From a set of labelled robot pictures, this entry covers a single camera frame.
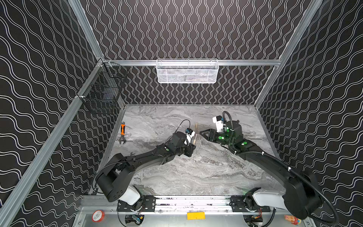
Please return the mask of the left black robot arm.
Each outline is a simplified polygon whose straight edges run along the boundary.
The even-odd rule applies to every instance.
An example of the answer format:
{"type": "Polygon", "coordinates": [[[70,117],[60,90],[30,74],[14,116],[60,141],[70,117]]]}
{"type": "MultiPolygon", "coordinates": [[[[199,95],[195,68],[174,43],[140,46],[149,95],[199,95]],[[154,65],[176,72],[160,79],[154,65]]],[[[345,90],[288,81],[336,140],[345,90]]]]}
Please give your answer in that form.
{"type": "Polygon", "coordinates": [[[186,132],[176,131],[167,142],[156,146],[152,151],[136,156],[123,156],[118,153],[98,171],[95,184],[109,202],[122,201],[131,206],[132,211],[139,211],[143,196],[130,186],[134,175],[141,170],[164,165],[176,156],[191,157],[196,148],[192,143],[194,136],[195,131],[188,128],[186,132]]]}

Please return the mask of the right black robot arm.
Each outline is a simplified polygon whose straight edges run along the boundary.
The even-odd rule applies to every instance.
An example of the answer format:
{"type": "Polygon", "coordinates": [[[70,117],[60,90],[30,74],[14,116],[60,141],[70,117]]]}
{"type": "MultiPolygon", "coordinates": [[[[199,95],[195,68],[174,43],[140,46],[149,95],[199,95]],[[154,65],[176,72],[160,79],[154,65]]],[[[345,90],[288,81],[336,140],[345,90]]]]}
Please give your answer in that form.
{"type": "Polygon", "coordinates": [[[239,121],[229,121],[221,129],[200,131],[200,135],[209,142],[225,146],[233,155],[253,163],[283,185],[283,192],[254,189],[251,195],[257,205],[284,209],[299,219],[305,219],[323,204],[316,178],[311,173],[293,172],[282,161],[245,138],[239,121]]]}

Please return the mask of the yellow label block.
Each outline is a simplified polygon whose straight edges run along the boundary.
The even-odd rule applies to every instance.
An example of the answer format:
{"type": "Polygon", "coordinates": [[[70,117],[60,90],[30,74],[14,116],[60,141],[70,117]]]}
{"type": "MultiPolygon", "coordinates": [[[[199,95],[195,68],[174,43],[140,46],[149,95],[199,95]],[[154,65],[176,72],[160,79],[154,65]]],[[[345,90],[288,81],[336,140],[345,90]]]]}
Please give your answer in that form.
{"type": "Polygon", "coordinates": [[[203,220],[206,218],[204,212],[188,212],[187,220],[203,220]]]}

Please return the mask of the red yellow small toy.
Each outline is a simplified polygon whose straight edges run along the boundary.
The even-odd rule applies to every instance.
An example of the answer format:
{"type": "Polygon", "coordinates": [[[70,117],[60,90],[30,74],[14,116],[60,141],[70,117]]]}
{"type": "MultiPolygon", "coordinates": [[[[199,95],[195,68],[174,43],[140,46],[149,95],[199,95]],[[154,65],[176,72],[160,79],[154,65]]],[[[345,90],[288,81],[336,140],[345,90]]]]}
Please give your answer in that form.
{"type": "Polygon", "coordinates": [[[284,218],[286,221],[289,221],[292,225],[295,225],[295,226],[301,224],[301,222],[302,222],[301,219],[299,219],[295,216],[292,216],[292,215],[285,215],[284,218]]]}

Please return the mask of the orange handled adjustable wrench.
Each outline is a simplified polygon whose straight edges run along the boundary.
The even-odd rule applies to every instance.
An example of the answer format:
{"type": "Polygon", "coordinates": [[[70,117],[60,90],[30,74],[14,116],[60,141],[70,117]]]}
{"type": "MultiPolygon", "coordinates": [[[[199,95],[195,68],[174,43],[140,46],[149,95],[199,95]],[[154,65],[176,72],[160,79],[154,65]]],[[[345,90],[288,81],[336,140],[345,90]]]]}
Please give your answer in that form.
{"type": "Polygon", "coordinates": [[[125,144],[126,140],[125,140],[125,122],[121,122],[121,135],[119,138],[119,143],[120,144],[125,144]]]}

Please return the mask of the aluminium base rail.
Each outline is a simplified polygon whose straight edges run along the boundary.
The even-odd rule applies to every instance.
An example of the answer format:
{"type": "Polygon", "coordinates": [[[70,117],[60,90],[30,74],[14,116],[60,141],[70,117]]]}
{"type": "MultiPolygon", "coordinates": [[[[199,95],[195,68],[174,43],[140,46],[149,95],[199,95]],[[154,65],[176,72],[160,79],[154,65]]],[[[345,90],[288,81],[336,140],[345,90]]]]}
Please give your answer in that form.
{"type": "Polygon", "coordinates": [[[218,215],[255,215],[268,214],[273,207],[265,206],[248,210],[243,196],[171,196],[145,195],[137,205],[129,205],[122,201],[109,202],[104,196],[85,196],[81,202],[79,213],[92,214],[97,210],[105,213],[182,215],[190,212],[204,212],[218,215]]]}

